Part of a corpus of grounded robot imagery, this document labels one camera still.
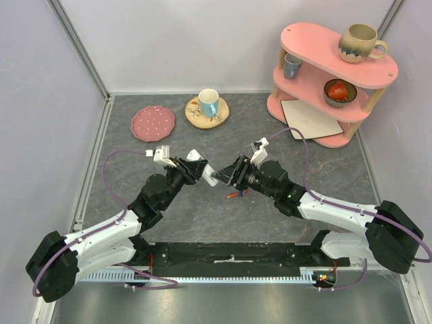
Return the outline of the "white remote control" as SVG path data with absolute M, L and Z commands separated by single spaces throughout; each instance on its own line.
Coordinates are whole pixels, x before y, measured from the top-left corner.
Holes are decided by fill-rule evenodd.
M 186 156 L 187 161 L 202 161 L 204 160 L 203 156 L 196 150 L 192 149 Z M 209 163 L 206 164 L 204 171 L 201 177 L 207 182 L 211 187 L 215 187 L 219 181 L 212 177 L 212 174 L 215 170 L 211 167 Z

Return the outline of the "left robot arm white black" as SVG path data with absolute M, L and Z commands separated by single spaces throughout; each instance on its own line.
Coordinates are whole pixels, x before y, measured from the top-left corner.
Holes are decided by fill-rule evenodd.
M 149 254 L 140 234 L 162 219 L 162 212 L 183 186 L 197 183 L 207 164 L 203 158 L 187 161 L 176 157 L 165 166 L 165 175 L 147 179 L 136 199 L 121 213 L 81 232 L 47 234 L 25 267 L 33 281 L 33 296 L 53 302 L 91 273 L 129 261 L 133 265 L 145 263 Z

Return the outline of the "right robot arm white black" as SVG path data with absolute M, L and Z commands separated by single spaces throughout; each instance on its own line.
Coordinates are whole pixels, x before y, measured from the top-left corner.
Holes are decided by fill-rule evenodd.
M 310 260 L 319 266 L 331 259 L 371 258 L 390 271 L 406 274 L 424 237 L 396 203 L 358 205 L 319 195 L 291 181 L 278 161 L 256 166 L 242 155 L 230 166 L 212 171 L 211 177 L 238 190 L 260 192 L 273 199 L 284 215 L 344 228 L 344 235 L 326 234 L 309 248 Z

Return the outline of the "beige leaf saucer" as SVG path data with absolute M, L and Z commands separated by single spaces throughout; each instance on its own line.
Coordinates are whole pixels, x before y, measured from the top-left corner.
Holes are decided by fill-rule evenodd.
M 223 98 L 219 99 L 218 111 L 215 117 L 205 117 L 199 107 L 198 97 L 188 101 L 184 110 L 186 119 L 196 128 L 211 129 L 221 125 L 230 116 L 230 109 Z

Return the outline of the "pink dotted plate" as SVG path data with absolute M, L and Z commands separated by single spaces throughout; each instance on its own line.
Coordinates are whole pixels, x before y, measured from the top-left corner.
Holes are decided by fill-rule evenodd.
M 171 134 L 175 120 L 170 109 L 160 105 L 148 106 L 132 118 L 130 130 L 143 142 L 158 142 Z

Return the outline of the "light blue cup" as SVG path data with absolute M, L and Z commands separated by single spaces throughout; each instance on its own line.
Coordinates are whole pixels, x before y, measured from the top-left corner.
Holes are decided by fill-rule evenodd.
M 202 114 L 207 118 L 212 118 L 217 115 L 219 94 L 214 89 L 204 89 L 198 94 L 199 107 Z

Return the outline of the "white square mat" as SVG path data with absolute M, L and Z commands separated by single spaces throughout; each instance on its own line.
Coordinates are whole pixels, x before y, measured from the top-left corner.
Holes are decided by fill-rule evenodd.
M 343 132 L 338 121 L 300 100 L 281 101 L 289 128 L 296 128 L 305 139 L 338 135 Z

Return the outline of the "grey blue mug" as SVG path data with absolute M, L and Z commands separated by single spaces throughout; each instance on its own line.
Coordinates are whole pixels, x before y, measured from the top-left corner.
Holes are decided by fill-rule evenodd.
M 293 80 L 303 64 L 303 60 L 286 53 L 283 63 L 283 76 L 285 79 Z

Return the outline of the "patterned dark bowl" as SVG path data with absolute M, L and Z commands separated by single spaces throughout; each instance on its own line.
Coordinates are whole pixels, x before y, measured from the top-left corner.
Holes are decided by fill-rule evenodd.
M 342 79 L 332 79 L 325 83 L 323 97 L 325 102 L 332 107 L 345 107 L 357 97 L 357 88 Z

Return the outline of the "orange red cup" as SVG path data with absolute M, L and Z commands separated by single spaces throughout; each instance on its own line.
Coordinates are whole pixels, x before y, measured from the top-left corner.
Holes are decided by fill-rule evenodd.
M 336 101 L 347 101 L 348 100 L 348 91 L 346 90 L 346 86 L 340 80 L 335 82 L 327 89 L 328 96 Z

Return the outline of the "pink three-tier shelf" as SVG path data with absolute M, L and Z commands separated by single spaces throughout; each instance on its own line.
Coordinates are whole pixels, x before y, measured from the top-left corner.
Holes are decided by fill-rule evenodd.
M 338 55 L 340 37 L 340 33 L 310 22 L 286 26 L 280 36 L 281 51 L 273 71 L 273 90 L 267 99 L 268 112 L 281 122 L 286 121 L 282 102 L 294 99 L 334 118 L 343 132 L 316 140 L 320 145 L 333 149 L 350 142 L 355 131 L 398 76 L 396 62 L 377 49 L 373 50 L 372 57 L 360 63 L 342 60 Z M 287 53 L 304 62 L 293 80 L 283 75 Z M 355 86 L 357 96 L 352 103 L 337 108 L 325 102 L 325 84 L 333 79 L 347 81 Z

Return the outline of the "beige ceramic mug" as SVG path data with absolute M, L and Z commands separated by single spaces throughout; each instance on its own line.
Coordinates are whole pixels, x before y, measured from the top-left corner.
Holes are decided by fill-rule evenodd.
M 348 63 L 360 63 L 367 57 L 381 59 L 387 55 L 388 45 L 378 39 L 377 31 L 366 24 L 353 24 L 338 42 L 339 56 Z

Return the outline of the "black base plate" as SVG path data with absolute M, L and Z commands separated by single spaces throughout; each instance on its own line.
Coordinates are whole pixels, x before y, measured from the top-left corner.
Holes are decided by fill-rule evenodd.
M 151 265 L 158 277 L 298 277 L 301 267 L 348 267 L 350 259 L 334 260 L 312 244 L 157 242 L 127 264 Z

